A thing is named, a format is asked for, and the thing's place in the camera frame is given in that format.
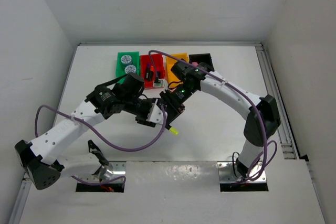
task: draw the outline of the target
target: wall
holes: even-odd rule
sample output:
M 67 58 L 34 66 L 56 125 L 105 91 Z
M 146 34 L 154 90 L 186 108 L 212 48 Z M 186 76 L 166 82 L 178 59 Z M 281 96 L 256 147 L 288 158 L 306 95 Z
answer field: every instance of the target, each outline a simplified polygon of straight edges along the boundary
M 40 104 L 58 105 L 73 48 L 44 0 L 0 6 L 0 223 L 7 223 L 23 175 L 14 145 L 34 137 Z M 41 131 L 54 115 L 42 118 Z
M 79 41 L 265 40 L 285 0 L 45 0 Z
M 287 0 L 268 39 L 293 132 L 310 159 L 322 209 L 336 223 L 336 0 Z

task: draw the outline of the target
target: yellow bin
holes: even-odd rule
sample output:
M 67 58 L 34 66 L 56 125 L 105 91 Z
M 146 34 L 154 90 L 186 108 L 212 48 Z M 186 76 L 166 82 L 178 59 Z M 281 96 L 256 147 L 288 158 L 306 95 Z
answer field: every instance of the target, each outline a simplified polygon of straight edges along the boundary
M 189 57 L 188 57 L 187 53 L 174 54 L 172 56 L 174 56 L 176 58 L 179 58 L 179 59 L 184 59 L 186 62 L 189 62 Z M 172 81 L 176 81 L 176 82 L 180 81 L 171 71 L 171 69 L 172 69 L 172 67 L 175 63 L 176 63 L 176 60 L 174 60 L 172 58 L 169 58 L 169 57 L 166 57 L 168 83 L 171 83 Z M 177 85 L 178 85 L 178 83 L 172 83 L 169 86 L 169 88 L 175 88 Z

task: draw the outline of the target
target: red object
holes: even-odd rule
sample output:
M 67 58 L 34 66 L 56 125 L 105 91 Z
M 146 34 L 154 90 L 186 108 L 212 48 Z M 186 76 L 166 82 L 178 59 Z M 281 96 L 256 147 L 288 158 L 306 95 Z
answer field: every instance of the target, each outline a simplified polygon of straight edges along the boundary
M 159 79 L 165 79 L 166 78 L 166 72 L 164 71 L 162 55 L 161 54 L 151 54 L 151 56 L 152 56 L 153 61 L 155 63 L 156 70 L 159 74 Z M 152 61 L 149 58 L 149 56 L 148 55 L 141 55 L 140 56 L 141 77 L 144 80 L 145 80 L 145 75 L 146 75 L 147 63 L 150 63 L 151 67 L 152 67 Z M 154 80 L 155 80 L 155 73 L 154 73 L 152 81 L 145 80 L 145 88 L 146 89 L 152 89 Z

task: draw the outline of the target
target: yellow marker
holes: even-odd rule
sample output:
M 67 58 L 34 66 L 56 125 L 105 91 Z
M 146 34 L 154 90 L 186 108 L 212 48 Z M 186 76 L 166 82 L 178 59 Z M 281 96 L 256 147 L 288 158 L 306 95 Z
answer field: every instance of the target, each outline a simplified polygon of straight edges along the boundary
M 171 132 L 171 133 L 173 133 L 174 135 L 178 135 L 179 134 L 179 131 L 177 130 L 177 129 L 175 129 L 174 127 L 171 127 L 170 129 L 169 129 L 169 131 Z

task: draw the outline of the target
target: white table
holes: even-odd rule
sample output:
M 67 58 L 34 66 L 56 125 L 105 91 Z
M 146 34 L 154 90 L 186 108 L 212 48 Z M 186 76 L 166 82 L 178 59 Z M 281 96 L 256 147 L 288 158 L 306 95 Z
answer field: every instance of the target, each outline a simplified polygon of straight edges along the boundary
M 59 109 L 70 113 L 97 84 L 115 78 L 118 52 L 147 54 L 150 49 L 170 54 L 209 52 L 215 69 L 226 79 L 266 95 L 253 46 L 82 45 L 73 59 Z M 160 91 L 144 93 L 158 97 Z M 60 179 L 43 191 L 32 186 L 21 223 L 324 223 L 304 161 L 284 160 L 281 148 L 266 170 L 269 192 L 220 193 L 216 162 L 229 161 L 233 151 L 242 150 L 245 121 L 201 92 L 185 106 L 186 111 L 172 123 L 180 134 L 166 131 L 141 152 L 116 151 L 92 132 L 85 133 L 65 153 L 85 154 L 87 140 L 92 139 L 109 160 L 127 161 L 125 193 L 75 193 L 76 182 L 71 178 Z M 134 116 L 124 112 L 96 128 L 113 143 L 128 148 L 149 142 L 159 130 L 136 124 Z M 279 142 L 279 135 L 273 139 Z

